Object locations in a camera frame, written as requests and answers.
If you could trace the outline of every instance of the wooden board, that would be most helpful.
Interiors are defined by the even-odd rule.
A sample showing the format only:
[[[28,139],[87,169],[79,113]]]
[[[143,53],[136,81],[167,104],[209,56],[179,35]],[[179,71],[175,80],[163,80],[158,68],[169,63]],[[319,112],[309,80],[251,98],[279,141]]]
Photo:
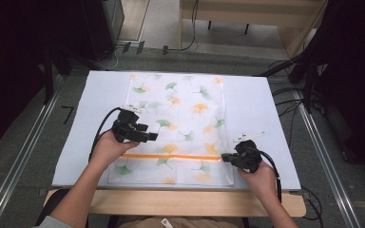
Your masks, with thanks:
[[[56,190],[48,192],[47,200]],[[302,196],[282,194],[282,204],[292,217],[302,217]],[[96,190],[90,214],[267,217],[259,200],[249,191]]]

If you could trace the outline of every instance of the chair leg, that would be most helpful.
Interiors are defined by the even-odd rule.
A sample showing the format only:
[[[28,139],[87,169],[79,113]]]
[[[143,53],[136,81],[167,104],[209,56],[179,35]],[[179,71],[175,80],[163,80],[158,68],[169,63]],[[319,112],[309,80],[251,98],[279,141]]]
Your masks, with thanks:
[[[245,27],[245,33],[244,34],[247,34],[247,32],[248,32],[248,25],[249,24],[247,24],[247,26]]]
[[[242,224],[244,225],[244,228],[250,228],[250,222],[248,221],[247,217],[242,217]]]
[[[118,216],[110,216],[107,228],[116,228],[115,226],[117,225],[118,218]]]

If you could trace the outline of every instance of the white table surface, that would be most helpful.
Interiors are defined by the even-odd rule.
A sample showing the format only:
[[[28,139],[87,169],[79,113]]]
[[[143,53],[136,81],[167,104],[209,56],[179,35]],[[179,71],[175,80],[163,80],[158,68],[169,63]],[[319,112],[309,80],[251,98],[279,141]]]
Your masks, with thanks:
[[[137,74],[152,73],[135,71]],[[86,87],[76,112],[73,126],[67,137],[61,157],[55,169],[52,185],[64,187],[73,185],[87,165],[88,155],[94,136],[105,115],[114,107],[125,105],[132,71],[90,71]],[[162,73],[215,76],[192,73]],[[228,137],[228,148],[231,153],[236,142],[233,139],[242,133],[265,132],[261,137],[253,139],[257,148],[268,153],[274,160],[281,177],[282,190],[298,190],[300,183],[287,146],[275,108],[271,90],[265,78],[218,75],[223,78],[225,93],[226,118],[225,126]],[[103,129],[109,129],[117,118],[114,112],[106,121]],[[117,185],[107,182],[108,172],[102,175],[99,187],[103,188],[172,188],[172,189],[223,189],[242,190],[248,188],[244,180],[234,168],[234,186],[201,186],[177,184],[129,184]]]

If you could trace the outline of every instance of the fabric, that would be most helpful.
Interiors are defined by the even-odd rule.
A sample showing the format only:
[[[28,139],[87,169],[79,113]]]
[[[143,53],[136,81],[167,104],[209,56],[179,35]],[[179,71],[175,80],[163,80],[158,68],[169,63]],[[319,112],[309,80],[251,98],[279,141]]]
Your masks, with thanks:
[[[119,228],[164,228],[162,220],[164,217],[120,217]],[[173,228],[238,228],[244,227],[241,218],[203,218],[203,217],[166,217]]]
[[[159,136],[110,165],[108,182],[234,184],[232,166],[221,161],[228,151],[222,78],[131,73],[125,104],[142,111],[138,124]]]
[[[63,223],[62,221],[60,221],[56,218],[50,217],[50,216],[47,216],[44,219],[44,221],[40,224],[40,226],[34,226],[33,228],[36,228],[36,227],[39,227],[39,228],[52,228],[52,227],[55,227],[55,228],[71,228],[71,226]]]

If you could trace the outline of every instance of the person's left hand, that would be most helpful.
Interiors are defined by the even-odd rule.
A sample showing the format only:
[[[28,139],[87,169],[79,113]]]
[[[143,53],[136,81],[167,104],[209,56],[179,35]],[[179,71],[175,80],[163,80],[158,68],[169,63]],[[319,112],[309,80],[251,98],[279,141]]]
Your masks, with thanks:
[[[111,163],[120,158],[126,150],[138,145],[138,142],[118,142],[115,140],[113,132],[109,130],[97,141],[89,163],[100,165],[103,169],[106,169]]]

